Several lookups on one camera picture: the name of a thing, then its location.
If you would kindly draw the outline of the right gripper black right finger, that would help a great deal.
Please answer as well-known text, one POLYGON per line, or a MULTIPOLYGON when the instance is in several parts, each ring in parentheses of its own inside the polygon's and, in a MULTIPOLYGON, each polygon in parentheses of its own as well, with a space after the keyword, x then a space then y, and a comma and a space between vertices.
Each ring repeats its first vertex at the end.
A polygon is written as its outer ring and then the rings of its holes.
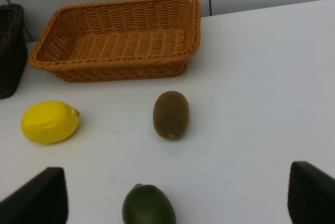
POLYGON ((287 208, 292 223, 334 223, 334 178, 306 161, 291 164, 287 208))

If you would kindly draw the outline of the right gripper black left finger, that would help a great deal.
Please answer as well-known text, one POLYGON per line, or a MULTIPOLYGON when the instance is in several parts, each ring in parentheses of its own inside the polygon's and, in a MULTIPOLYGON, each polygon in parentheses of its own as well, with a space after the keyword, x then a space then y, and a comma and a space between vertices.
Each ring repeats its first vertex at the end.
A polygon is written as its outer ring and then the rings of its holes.
POLYGON ((62 167, 48 167, 1 201, 1 223, 67 223, 68 190, 62 167))

